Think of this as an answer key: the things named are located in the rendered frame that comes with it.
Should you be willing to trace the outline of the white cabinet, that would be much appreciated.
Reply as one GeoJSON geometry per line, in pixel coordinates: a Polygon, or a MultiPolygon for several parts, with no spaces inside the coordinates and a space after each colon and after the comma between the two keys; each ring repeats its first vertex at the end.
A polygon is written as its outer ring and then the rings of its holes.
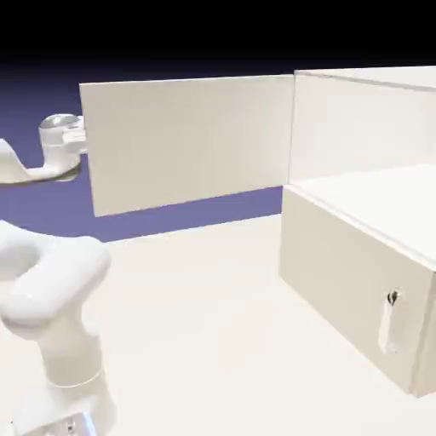
{"type": "Polygon", "coordinates": [[[436,265],[436,66],[298,71],[284,186],[436,265]]]}

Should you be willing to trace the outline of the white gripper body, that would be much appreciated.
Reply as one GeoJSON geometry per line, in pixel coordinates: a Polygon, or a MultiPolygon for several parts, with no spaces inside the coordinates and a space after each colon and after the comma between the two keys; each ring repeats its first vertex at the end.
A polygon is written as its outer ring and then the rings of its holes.
{"type": "Polygon", "coordinates": [[[83,116],[78,116],[76,121],[65,127],[63,141],[69,152],[88,151],[83,116]]]}

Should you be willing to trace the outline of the large white cabinet door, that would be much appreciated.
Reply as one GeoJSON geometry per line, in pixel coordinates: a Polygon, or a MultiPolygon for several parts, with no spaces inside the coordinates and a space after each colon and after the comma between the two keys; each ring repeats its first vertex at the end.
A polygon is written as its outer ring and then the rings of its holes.
{"type": "Polygon", "coordinates": [[[96,216],[283,185],[291,75],[83,83],[96,216]]]}

